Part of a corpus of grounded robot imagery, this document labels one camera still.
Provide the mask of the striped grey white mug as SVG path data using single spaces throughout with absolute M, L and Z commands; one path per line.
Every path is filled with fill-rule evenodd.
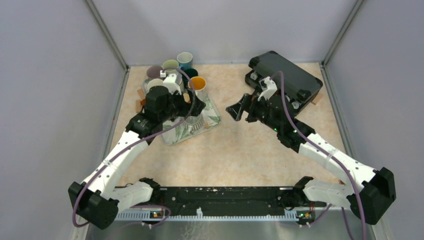
M 204 118 L 202 114 L 198 116 L 189 116 L 184 120 L 184 129 L 190 135 L 194 135 L 196 131 L 200 130 L 205 124 Z

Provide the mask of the clear floral glass jar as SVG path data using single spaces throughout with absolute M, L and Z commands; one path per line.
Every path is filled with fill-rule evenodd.
M 190 99 L 193 99 L 193 92 L 191 89 L 194 87 L 195 95 L 199 100 L 205 103 L 207 100 L 206 80 L 200 76 L 194 76 L 190 80 L 191 82 L 188 82 L 188 94 Z

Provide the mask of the dark green mug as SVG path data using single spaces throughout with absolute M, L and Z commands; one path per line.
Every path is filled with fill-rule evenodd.
M 188 68 L 183 70 L 184 74 L 182 74 L 183 80 L 188 80 L 193 77 L 197 77 L 199 75 L 198 71 L 194 68 Z

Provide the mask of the light blue mug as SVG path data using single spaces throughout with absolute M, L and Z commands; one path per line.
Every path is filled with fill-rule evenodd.
M 179 68 L 182 70 L 193 68 L 193 55 L 190 52 L 181 52 L 177 55 Z

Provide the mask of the black mug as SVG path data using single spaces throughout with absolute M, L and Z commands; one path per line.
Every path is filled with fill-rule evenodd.
M 146 89 L 150 91 L 150 89 L 153 87 L 163 86 L 163 85 L 164 85 L 164 82 L 161 78 L 154 78 L 147 83 Z

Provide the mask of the light green mug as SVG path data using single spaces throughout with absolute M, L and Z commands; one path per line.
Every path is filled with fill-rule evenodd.
M 167 75 L 170 74 L 177 74 L 178 71 L 177 69 L 179 68 L 179 62 L 175 59 L 169 59 L 166 60 L 163 64 L 162 64 L 162 68 L 165 70 Z

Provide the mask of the lilac purple mug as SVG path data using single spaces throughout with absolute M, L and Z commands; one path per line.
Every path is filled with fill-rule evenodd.
M 147 69 L 146 76 L 149 80 L 153 80 L 153 79 L 163 80 L 164 78 L 161 77 L 161 71 L 163 71 L 163 67 L 161 65 L 152 65 L 151 67 Z

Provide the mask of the small orange mug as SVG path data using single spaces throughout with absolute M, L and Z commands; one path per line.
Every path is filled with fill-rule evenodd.
M 188 93 L 184 93 L 182 96 L 185 103 L 191 103 L 190 95 Z

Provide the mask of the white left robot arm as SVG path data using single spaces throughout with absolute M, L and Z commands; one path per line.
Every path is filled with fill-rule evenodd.
M 106 229 L 116 216 L 137 204 L 145 203 L 154 207 L 160 202 L 158 183 L 153 180 L 140 180 L 128 187 L 116 187 L 133 160 L 145 150 L 155 137 L 163 134 L 163 123 L 168 120 L 197 117 L 206 106 L 196 96 L 193 87 L 189 88 L 189 102 L 177 90 L 173 91 L 158 85 L 146 95 L 141 112 L 133 116 L 118 143 L 101 164 L 81 183 L 73 182 L 68 188 L 72 205 L 72 223 L 77 216 L 99 229 Z

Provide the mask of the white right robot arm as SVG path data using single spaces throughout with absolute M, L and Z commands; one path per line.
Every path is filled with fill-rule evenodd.
M 245 93 L 225 110 L 236 122 L 247 113 L 246 122 L 259 121 L 269 127 L 282 145 L 314 160 L 344 182 L 329 183 L 303 177 L 300 188 L 293 192 L 297 205 L 307 206 L 311 201 L 318 201 L 350 208 L 366 224 L 376 225 L 396 200 L 395 176 L 391 170 L 386 167 L 377 170 L 362 164 L 332 146 L 312 127 L 296 119 L 291 105 L 281 96 L 265 100 Z

